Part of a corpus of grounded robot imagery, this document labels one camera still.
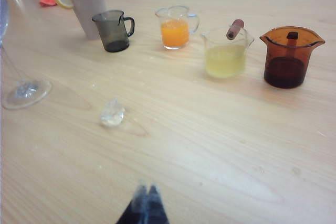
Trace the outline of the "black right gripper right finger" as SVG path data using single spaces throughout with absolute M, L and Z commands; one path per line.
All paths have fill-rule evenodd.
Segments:
M 145 205 L 145 223 L 168 223 L 160 193 L 155 185 L 151 185 L 146 197 Z

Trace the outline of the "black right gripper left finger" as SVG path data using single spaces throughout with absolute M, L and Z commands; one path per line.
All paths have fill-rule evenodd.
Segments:
M 143 222 L 145 212 L 145 202 L 147 196 L 147 187 L 144 183 L 140 183 L 128 206 L 119 217 L 117 224 L 138 224 Z

